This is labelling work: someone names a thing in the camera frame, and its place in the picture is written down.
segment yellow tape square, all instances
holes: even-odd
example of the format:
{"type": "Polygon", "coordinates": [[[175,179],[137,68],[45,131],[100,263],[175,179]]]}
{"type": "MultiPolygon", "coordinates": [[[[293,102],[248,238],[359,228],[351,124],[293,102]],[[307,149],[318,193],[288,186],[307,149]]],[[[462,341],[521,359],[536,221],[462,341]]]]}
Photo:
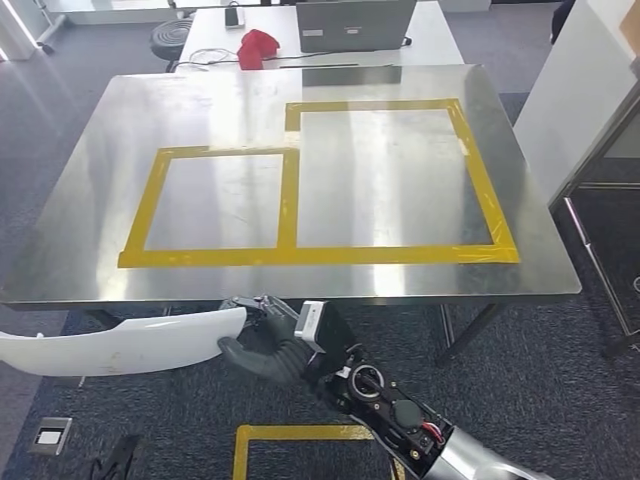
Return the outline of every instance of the yellow tape square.
{"type": "Polygon", "coordinates": [[[285,131],[300,132],[303,113],[345,111],[446,110],[464,146],[465,164],[489,230],[488,245],[421,245],[411,247],[298,247],[300,150],[238,148],[215,150],[208,146],[158,150],[136,213],[129,238],[120,253],[120,268],[224,267],[254,265],[519,263],[513,237],[498,202],[479,150],[460,102],[432,100],[377,100],[352,102],[299,102],[285,105],[285,131]],[[282,179],[275,248],[201,250],[146,250],[145,243],[167,176],[169,163],[178,158],[242,155],[282,155],[282,179]]]}
{"type": "MultiPolygon", "coordinates": [[[[305,441],[305,440],[373,440],[360,425],[241,425],[235,432],[232,480],[247,480],[251,440],[305,441]]],[[[400,480],[405,480],[405,468],[394,460],[400,480]]]]}

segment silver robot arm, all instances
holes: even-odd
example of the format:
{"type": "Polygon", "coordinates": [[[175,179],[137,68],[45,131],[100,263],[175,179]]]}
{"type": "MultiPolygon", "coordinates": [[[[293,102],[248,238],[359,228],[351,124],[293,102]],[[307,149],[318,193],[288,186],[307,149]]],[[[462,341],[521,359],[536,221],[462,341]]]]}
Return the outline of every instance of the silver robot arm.
{"type": "Polygon", "coordinates": [[[458,427],[423,480],[552,480],[509,462],[458,427]]]}
{"type": "Polygon", "coordinates": [[[235,340],[218,345],[228,361],[280,383],[303,379],[319,399],[368,428],[419,480],[551,480],[502,458],[374,365],[331,303],[305,302],[300,314],[272,297],[227,306],[255,307],[275,332],[272,355],[256,356],[235,340]]]}

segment white robot arm cover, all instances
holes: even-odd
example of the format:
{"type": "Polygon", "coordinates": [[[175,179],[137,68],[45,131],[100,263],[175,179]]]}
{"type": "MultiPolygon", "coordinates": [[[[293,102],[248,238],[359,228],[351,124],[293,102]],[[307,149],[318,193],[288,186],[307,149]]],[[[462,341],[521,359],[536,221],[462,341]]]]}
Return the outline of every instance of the white robot arm cover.
{"type": "Polygon", "coordinates": [[[220,353],[217,341],[236,338],[245,308],[125,320],[104,332],[20,337],[0,332],[0,360],[53,377],[156,372],[203,362],[220,353]]]}

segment gray laptop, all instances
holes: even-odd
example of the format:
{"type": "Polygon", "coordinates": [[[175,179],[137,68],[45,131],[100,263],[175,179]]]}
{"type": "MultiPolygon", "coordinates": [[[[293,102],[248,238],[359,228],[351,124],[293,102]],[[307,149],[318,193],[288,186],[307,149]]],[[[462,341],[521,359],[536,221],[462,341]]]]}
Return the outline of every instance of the gray laptop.
{"type": "Polygon", "coordinates": [[[305,53],[395,50],[402,46],[416,0],[298,2],[305,53]]]}

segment red cloth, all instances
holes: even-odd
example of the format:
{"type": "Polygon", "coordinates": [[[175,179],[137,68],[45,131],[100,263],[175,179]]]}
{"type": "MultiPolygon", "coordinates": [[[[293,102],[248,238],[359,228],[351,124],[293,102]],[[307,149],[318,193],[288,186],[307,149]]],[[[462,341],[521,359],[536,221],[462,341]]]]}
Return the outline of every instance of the red cloth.
{"type": "Polygon", "coordinates": [[[238,50],[238,61],[242,70],[262,70],[263,59],[275,57],[280,48],[271,35],[255,29],[242,37],[242,43],[238,50]]]}

